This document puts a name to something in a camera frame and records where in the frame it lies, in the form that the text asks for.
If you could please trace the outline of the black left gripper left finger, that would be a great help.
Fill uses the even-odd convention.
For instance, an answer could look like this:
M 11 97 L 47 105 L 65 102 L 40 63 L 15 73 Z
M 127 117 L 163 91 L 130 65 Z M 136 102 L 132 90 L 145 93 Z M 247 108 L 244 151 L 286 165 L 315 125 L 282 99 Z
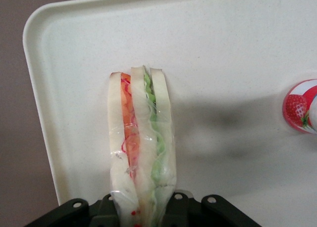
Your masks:
M 110 194 L 90 205 L 86 200 L 71 199 L 37 218 L 28 227 L 119 227 L 113 198 Z

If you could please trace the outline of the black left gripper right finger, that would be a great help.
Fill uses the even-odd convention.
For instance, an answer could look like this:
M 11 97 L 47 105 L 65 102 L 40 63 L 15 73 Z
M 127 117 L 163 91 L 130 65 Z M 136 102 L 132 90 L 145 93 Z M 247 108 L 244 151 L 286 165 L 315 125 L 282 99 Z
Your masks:
M 174 192 L 170 198 L 162 227 L 259 227 L 230 202 L 219 195 L 207 195 L 199 202 L 191 193 Z

